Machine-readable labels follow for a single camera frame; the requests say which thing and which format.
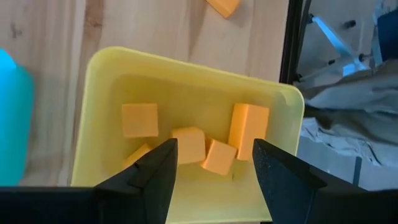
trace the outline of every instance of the yellow plastic bin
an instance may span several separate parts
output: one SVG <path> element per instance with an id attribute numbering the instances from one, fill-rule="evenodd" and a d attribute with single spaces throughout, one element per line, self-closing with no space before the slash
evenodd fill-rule
<path id="1" fill-rule="evenodd" d="M 121 105 L 157 103 L 159 137 L 123 137 Z M 234 103 L 270 108 L 267 141 L 296 155 L 303 98 L 293 86 L 235 75 L 121 47 L 88 64 L 73 186 L 94 186 L 117 174 L 144 142 L 156 147 L 172 128 L 196 126 L 227 142 Z M 219 176 L 198 164 L 178 167 L 168 223 L 271 220 L 250 162 Z"/>

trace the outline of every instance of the wood grain surface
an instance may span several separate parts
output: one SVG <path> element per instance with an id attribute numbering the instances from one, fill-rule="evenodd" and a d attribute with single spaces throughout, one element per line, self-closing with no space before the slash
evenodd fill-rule
<path id="1" fill-rule="evenodd" d="M 205 0 L 2 0 L 0 47 L 35 78 L 22 185 L 68 185 L 86 65 L 124 46 L 277 82 L 289 0 L 242 0 L 223 19 Z"/>

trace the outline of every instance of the teal container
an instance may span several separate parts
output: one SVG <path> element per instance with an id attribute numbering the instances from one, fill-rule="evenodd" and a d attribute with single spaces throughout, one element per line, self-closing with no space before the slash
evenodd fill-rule
<path id="1" fill-rule="evenodd" d="M 32 77 L 0 49 L 0 186 L 24 176 L 33 104 Z"/>

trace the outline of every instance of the orange block on table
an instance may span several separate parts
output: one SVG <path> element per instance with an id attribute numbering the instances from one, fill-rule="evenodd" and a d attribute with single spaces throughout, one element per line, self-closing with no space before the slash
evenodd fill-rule
<path id="1" fill-rule="evenodd" d="M 129 166 L 133 165 L 133 163 L 135 163 L 151 150 L 153 150 L 153 148 L 151 148 L 148 144 L 143 144 L 139 149 L 137 149 L 127 159 L 123 161 L 123 168 L 126 169 Z"/>
<path id="2" fill-rule="evenodd" d="M 228 18 L 238 7 L 241 0 L 207 0 L 218 13 Z"/>
<path id="3" fill-rule="evenodd" d="M 126 138 L 156 137 L 156 103 L 130 103 L 122 105 L 123 134 Z"/>
<path id="4" fill-rule="evenodd" d="M 228 144 L 238 149 L 237 159 L 252 160 L 254 139 L 265 139 L 269 108 L 236 103 L 229 130 Z"/>
<path id="5" fill-rule="evenodd" d="M 235 159 L 236 149 L 214 139 L 210 141 L 206 149 L 206 159 L 201 163 L 201 166 L 208 171 L 227 175 Z"/>
<path id="6" fill-rule="evenodd" d="M 172 137 L 178 140 L 178 164 L 203 161 L 206 157 L 205 133 L 198 128 L 172 130 Z"/>

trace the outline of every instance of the orange cube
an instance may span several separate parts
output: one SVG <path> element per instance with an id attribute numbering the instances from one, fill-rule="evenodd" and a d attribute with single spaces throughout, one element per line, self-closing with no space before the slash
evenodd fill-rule
<path id="1" fill-rule="evenodd" d="M 139 149 L 133 152 L 127 159 L 123 162 L 123 169 L 128 168 L 133 165 L 137 160 L 139 160 L 142 156 L 147 154 L 149 151 L 153 150 L 148 144 L 143 144 Z"/>
<path id="2" fill-rule="evenodd" d="M 252 160 L 254 139 L 265 139 L 269 108 L 236 103 L 229 130 L 228 144 L 238 149 L 237 159 Z"/>
<path id="3" fill-rule="evenodd" d="M 235 159 L 236 149 L 214 139 L 210 141 L 210 145 L 206 148 L 206 160 L 201 166 L 208 171 L 227 175 Z"/>
<path id="4" fill-rule="evenodd" d="M 207 0 L 218 13 L 224 18 L 228 18 L 238 7 L 241 0 Z"/>
<path id="5" fill-rule="evenodd" d="M 123 134 L 126 138 L 156 137 L 156 103 L 130 103 L 122 105 Z"/>
<path id="6" fill-rule="evenodd" d="M 198 128 L 172 130 L 172 137 L 178 140 L 178 164 L 203 161 L 206 157 L 205 133 Z"/>

